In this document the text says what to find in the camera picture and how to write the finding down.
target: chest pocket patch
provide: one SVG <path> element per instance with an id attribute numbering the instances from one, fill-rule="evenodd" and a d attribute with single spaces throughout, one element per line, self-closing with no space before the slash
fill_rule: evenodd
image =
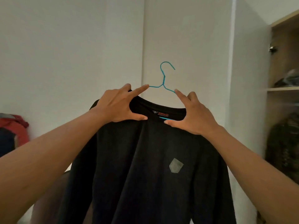
<path id="1" fill-rule="evenodd" d="M 181 170 L 181 168 L 183 167 L 183 165 L 184 164 L 182 162 L 180 162 L 176 158 L 174 158 L 171 161 L 171 163 L 169 165 L 169 168 L 170 168 L 172 173 L 178 173 Z"/>

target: forearm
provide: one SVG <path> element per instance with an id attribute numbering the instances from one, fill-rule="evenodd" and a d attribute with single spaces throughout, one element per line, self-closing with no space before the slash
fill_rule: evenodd
<path id="1" fill-rule="evenodd" d="M 0 223 L 16 223 L 105 124 L 93 110 L 0 158 Z"/>
<path id="2" fill-rule="evenodd" d="M 271 224 L 299 223 L 299 186 L 219 128 L 207 139 L 225 160 L 255 207 Z"/>

